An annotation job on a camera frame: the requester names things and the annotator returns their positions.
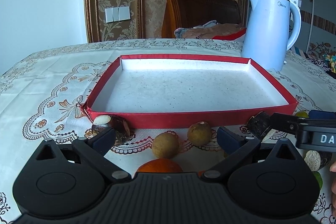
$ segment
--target white wall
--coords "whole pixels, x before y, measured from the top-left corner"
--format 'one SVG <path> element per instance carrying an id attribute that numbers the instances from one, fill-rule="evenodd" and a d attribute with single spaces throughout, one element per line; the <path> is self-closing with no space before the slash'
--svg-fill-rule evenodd
<path id="1" fill-rule="evenodd" d="M 0 75 L 33 52 L 86 42 L 84 0 L 0 0 Z"/>

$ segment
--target white tablecloth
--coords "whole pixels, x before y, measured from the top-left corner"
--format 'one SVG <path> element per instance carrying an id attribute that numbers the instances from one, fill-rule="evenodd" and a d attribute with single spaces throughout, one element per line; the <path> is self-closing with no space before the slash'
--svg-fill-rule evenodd
<path id="1" fill-rule="evenodd" d="M 78 137 L 91 137 L 91 123 L 79 106 L 101 74 L 121 54 L 183 53 L 240 56 L 238 42 L 198 39 L 134 39 L 62 47 L 34 53 L 0 77 L 0 222 L 8 224 L 20 212 L 12 196 L 12 186 L 43 137 L 65 143 Z M 283 70 L 272 75 L 299 102 L 300 110 L 336 111 L 336 80 L 317 66 L 288 51 Z M 239 135 L 249 135 L 244 126 L 233 126 Z M 186 140 L 186 129 L 173 129 L 182 139 L 181 153 L 174 159 L 184 171 L 204 170 L 223 159 L 213 140 L 193 147 Z M 165 130 L 136 130 L 135 137 L 113 147 L 106 158 L 134 174 L 141 164 L 154 159 L 148 149 L 152 139 Z M 278 132 L 270 142 L 287 136 Z M 197 163 L 190 159 L 197 158 Z M 323 188 L 313 215 L 321 223 L 335 223 L 331 216 L 329 166 L 320 170 Z"/>

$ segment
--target lime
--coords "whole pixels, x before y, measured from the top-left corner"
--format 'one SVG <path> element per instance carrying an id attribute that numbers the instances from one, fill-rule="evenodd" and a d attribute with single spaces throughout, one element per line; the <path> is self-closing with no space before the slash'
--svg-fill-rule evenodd
<path id="1" fill-rule="evenodd" d="M 317 182 L 319 183 L 319 187 L 320 187 L 320 190 L 321 190 L 322 185 L 323 185 L 323 180 L 322 180 L 321 174 L 317 171 L 313 171 L 313 175 L 315 176 Z"/>
<path id="2" fill-rule="evenodd" d="M 305 111 L 299 111 L 299 112 L 296 112 L 296 113 L 295 113 L 295 116 L 297 116 L 297 117 L 302 117 L 302 118 L 309 118 L 307 112 L 305 112 Z"/>

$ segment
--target electric kettle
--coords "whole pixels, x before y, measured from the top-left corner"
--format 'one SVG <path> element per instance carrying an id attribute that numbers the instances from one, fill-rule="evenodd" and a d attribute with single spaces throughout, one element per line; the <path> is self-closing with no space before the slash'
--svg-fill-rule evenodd
<path id="1" fill-rule="evenodd" d="M 301 29 L 299 7 L 291 0 L 250 0 L 242 57 L 252 58 L 264 69 L 281 71 L 286 51 L 296 42 Z M 289 34 L 290 12 L 294 25 Z"/>

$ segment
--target floral tablecloth pattern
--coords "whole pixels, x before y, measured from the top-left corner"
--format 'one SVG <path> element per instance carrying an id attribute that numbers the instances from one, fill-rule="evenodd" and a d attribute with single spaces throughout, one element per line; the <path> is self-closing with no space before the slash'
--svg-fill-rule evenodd
<path id="1" fill-rule="evenodd" d="M 9 224 L 20 212 L 12 196 L 12 185 L 44 137 L 57 143 L 78 137 L 92 137 L 91 123 L 80 111 L 109 64 L 121 54 L 182 53 L 240 56 L 242 44 L 203 39 L 131 39 L 56 48 L 34 53 L 0 76 L 0 222 Z M 288 51 L 283 70 L 271 73 L 298 100 L 296 111 L 336 111 L 336 80 L 321 68 Z M 244 125 L 229 127 L 241 136 L 250 132 Z M 135 130 L 124 145 L 113 147 L 105 156 L 134 174 L 137 167 L 152 160 L 152 140 L 166 130 L 178 134 L 181 146 L 176 157 L 184 171 L 204 170 L 223 159 L 216 142 L 194 147 L 186 129 Z M 294 137 L 277 132 L 270 142 Z M 198 160 L 192 162 L 190 153 Z M 323 188 L 313 211 L 321 223 L 336 223 L 332 217 L 330 187 L 333 174 L 326 166 L 320 170 Z"/>

